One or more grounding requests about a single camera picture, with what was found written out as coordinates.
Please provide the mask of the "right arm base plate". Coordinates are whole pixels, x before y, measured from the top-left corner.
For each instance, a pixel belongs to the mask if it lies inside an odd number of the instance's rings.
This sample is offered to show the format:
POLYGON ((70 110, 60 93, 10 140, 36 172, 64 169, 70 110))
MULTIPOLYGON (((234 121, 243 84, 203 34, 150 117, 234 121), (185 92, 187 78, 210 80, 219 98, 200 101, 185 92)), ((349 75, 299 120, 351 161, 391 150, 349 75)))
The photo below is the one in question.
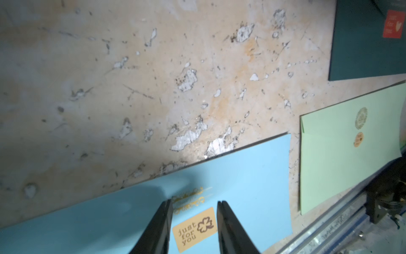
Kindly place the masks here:
POLYGON ((399 225, 398 216, 406 210, 406 157, 386 165, 366 188, 366 214, 377 224, 389 216, 399 225))

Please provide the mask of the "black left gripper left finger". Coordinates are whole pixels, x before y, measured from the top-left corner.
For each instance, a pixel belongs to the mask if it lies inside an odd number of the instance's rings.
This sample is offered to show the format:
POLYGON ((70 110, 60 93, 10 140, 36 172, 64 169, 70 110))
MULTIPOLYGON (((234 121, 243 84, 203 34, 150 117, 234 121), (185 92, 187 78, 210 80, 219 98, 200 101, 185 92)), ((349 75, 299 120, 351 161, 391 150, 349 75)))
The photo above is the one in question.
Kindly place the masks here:
POLYGON ((129 254, 167 254, 172 216, 172 199, 163 201, 129 254))

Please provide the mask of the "light blue envelope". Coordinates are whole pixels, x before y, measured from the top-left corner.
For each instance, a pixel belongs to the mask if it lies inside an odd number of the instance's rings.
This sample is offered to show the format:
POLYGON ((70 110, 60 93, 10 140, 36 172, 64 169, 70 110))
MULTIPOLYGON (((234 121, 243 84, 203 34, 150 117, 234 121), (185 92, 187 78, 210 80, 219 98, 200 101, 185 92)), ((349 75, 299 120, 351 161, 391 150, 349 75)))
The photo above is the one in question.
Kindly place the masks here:
POLYGON ((1 230, 3 254, 128 254, 163 201, 173 201, 169 253, 217 254, 226 201, 261 252, 291 235, 286 134, 1 230))

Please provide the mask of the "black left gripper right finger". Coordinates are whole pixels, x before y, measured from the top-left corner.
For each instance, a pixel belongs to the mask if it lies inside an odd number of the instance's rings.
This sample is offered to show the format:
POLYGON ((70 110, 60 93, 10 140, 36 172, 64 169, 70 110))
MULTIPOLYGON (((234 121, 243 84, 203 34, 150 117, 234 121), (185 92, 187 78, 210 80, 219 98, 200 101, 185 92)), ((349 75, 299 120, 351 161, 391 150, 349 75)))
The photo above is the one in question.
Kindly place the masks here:
POLYGON ((226 201, 217 203, 217 228, 221 254, 260 254, 226 201))

